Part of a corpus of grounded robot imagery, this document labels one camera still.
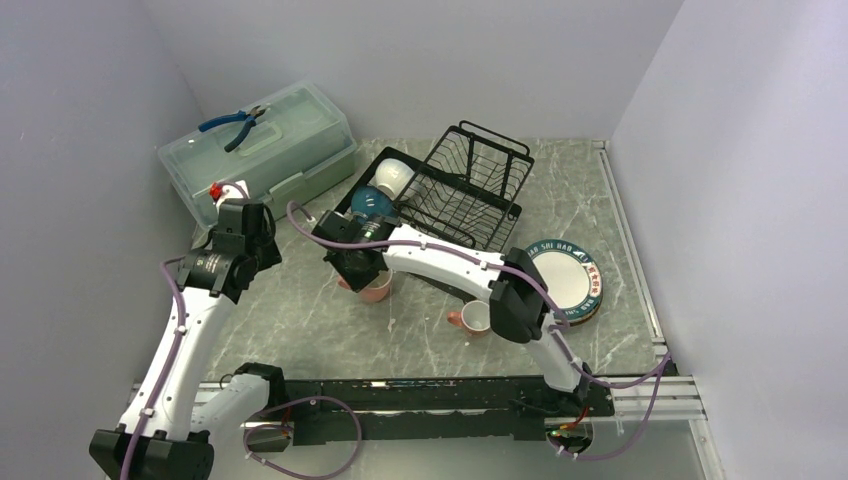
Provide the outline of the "green rimmed white plate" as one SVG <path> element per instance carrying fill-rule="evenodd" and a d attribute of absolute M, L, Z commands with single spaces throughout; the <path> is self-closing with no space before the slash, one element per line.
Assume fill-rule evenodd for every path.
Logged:
<path fill-rule="evenodd" d="M 530 244 L 525 251 L 561 311 L 587 295 L 603 295 L 600 268 L 584 248 L 562 239 L 543 239 Z"/>

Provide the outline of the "large pink mug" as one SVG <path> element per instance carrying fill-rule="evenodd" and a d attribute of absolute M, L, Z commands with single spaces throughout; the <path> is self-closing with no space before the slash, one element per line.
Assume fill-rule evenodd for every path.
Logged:
<path fill-rule="evenodd" d="M 390 291 L 393 280 L 391 270 L 380 271 L 378 276 L 355 295 L 364 303 L 374 304 L 385 299 Z"/>

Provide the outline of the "white ceramic bowl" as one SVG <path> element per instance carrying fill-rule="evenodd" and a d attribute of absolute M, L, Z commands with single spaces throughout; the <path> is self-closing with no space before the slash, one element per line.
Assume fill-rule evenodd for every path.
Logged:
<path fill-rule="evenodd" d="M 390 200 L 396 200 L 413 179 L 414 171 L 396 158 L 382 160 L 376 168 L 372 184 Z"/>

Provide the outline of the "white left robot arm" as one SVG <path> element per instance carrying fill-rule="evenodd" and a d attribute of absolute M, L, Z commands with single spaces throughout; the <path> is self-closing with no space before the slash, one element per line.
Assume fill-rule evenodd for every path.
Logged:
<path fill-rule="evenodd" d="M 95 431 L 89 454 L 110 479 L 206 479 L 218 446 L 255 413 L 279 417 L 287 406 L 281 368 L 245 363 L 228 385 L 195 404 L 223 325 L 255 276 L 281 261 L 268 208 L 228 199 L 206 248 L 166 272 L 173 305 L 147 374 L 116 427 Z"/>

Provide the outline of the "black wire dish rack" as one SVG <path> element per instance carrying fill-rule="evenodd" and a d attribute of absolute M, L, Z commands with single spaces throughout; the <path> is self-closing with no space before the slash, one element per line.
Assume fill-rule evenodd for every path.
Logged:
<path fill-rule="evenodd" d="M 462 247 L 507 254 L 507 240 L 522 212 L 516 199 L 535 163 L 527 145 L 461 121 L 422 160 L 392 147 L 383 149 L 333 211 L 352 219 L 353 193 L 373 186 L 377 165 L 386 158 L 399 159 L 414 171 L 406 189 L 392 200 L 397 217 L 389 219 Z"/>

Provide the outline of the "dark blue tan bowl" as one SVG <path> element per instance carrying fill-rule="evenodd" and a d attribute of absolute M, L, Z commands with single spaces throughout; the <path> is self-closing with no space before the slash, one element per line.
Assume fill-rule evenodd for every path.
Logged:
<path fill-rule="evenodd" d="M 360 224 L 372 216 L 396 218 L 392 200 L 379 189 L 371 185 L 358 187 L 351 198 L 350 210 L 353 218 Z"/>

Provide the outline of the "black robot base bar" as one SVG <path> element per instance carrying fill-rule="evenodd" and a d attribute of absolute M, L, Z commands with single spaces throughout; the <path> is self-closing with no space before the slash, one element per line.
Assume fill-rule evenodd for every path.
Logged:
<path fill-rule="evenodd" d="M 615 413 L 608 389 L 581 382 L 564 393 L 539 375 L 288 380 L 284 386 L 284 394 L 249 420 L 285 423 L 296 446 L 356 439 L 543 441 L 558 423 Z"/>

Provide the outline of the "small pink mug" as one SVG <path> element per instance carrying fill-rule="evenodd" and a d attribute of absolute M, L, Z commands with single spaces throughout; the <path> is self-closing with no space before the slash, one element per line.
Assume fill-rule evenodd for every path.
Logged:
<path fill-rule="evenodd" d="M 448 313 L 446 320 L 471 336 L 491 331 L 490 307 L 481 300 L 468 302 L 459 311 Z"/>

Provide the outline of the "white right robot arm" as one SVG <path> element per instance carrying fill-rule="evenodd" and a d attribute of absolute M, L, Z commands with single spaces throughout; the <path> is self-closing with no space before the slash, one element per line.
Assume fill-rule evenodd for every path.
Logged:
<path fill-rule="evenodd" d="M 565 315 L 527 252 L 473 250 L 394 219 L 375 216 L 359 223 L 332 210 L 306 235 L 326 249 L 325 261 L 354 291 L 392 270 L 425 277 L 486 303 L 491 330 L 532 357 L 551 388 L 557 411 L 574 415 L 588 404 L 587 372 L 562 334 Z"/>

